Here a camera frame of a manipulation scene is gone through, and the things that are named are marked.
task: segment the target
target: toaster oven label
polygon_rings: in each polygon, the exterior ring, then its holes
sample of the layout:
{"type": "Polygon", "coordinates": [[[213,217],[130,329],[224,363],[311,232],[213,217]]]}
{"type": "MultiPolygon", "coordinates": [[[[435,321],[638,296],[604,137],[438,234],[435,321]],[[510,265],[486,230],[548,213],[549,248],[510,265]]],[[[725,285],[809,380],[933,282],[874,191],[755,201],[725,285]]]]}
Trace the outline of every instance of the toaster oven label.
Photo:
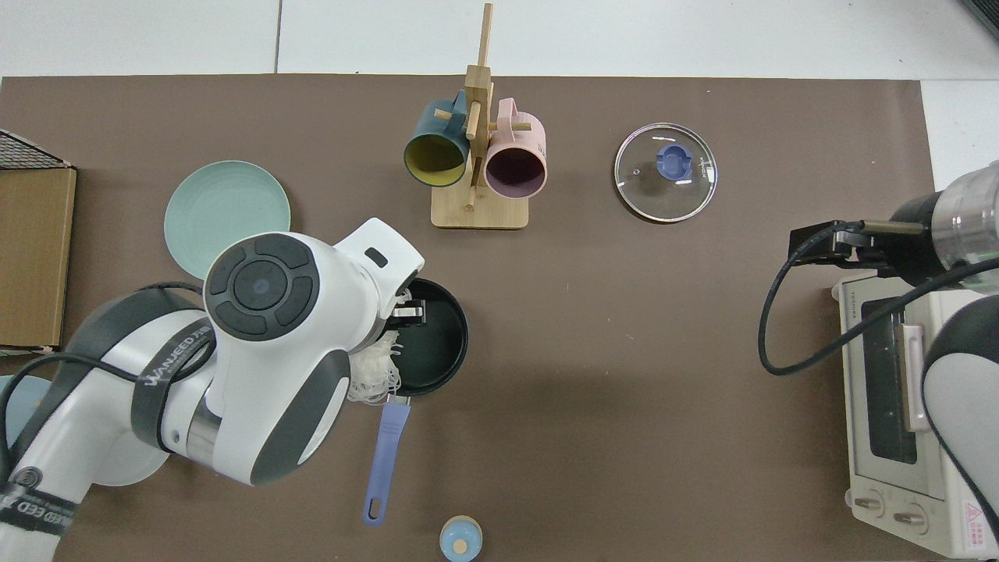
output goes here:
{"type": "Polygon", "coordinates": [[[964,546],[968,550],[985,550],[985,516],[975,502],[964,502],[964,546]]]}

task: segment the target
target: white string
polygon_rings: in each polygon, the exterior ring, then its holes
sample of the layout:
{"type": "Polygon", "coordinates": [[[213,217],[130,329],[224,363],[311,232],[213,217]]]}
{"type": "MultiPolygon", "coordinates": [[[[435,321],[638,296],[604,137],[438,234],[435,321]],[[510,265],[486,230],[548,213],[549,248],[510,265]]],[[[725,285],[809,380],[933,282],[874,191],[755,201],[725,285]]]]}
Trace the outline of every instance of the white string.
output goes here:
{"type": "MultiPolygon", "coordinates": [[[[406,290],[396,298],[396,304],[404,303],[413,297],[406,290]]],[[[369,406],[377,406],[385,401],[389,393],[396,392],[403,384],[399,367],[392,360],[400,355],[403,344],[397,343],[399,332],[387,331],[377,342],[351,355],[351,386],[347,399],[369,406]]]]}

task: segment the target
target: purple handle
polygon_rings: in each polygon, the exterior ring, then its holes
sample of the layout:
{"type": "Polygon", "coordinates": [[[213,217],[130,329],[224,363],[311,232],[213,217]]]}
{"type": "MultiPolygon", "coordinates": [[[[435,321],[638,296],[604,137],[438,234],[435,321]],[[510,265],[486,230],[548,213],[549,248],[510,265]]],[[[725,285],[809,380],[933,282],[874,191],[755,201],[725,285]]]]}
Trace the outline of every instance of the purple handle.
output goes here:
{"type": "Polygon", "coordinates": [[[399,439],[403,436],[403,428],[409,417],[409,404],[386,402],[382,407],[382,423],[378,428],[378,442],[375,444],[372,473],[368,477],[368,494],[363,514],[365,523],[373,527],[385,521],[392,473],[396,468],[396,451],[399,450],[399,439]]]}

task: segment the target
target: mug rack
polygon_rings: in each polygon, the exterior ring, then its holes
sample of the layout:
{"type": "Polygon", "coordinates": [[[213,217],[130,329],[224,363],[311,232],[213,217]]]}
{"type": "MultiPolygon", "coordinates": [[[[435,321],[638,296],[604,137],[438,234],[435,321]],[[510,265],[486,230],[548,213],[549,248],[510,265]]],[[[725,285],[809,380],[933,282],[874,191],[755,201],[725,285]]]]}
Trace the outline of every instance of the mug rack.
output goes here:
{"type": "MultiPolygon", "coordinates": [[[[431,222],[439,228],[482,228],[515,230],[527,226],[527,200],[507,199],[485,185],[484,163],[490,143],[490,131],[497,124],[490,119],[493,107],[493,74],[487,66],[490,32],[493,27],[493,4],[483,9],[483,29],[479,40],[479,61],[470,64],[465,74],[465,93],[469,104],[466,136],[469,161],[465,175],[454,185],[431,190],[431,222]]],[[[451,118],[438,110],[435,116],[451,118]]],[[[516,124],[514,130],[529,130],[528,123],[516,124]]]]}

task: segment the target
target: toaster oven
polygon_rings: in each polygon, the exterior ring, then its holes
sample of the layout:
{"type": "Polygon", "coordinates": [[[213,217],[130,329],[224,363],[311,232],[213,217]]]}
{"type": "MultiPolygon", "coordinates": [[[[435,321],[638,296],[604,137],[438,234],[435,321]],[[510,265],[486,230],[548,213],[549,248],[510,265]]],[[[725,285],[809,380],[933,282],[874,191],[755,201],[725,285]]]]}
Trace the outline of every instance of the toaster oven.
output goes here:
{"type": "MultiPolygon", "coordinates": [[[[846,331],[911,286],[873,273],[833,287],[846,331]]],[[[996,558],[981,506],[930,429],[924,350],[978,293],[937,291],[877,322],[843,348],[850,488],[857,519],[950,558],[996,558]]]]}

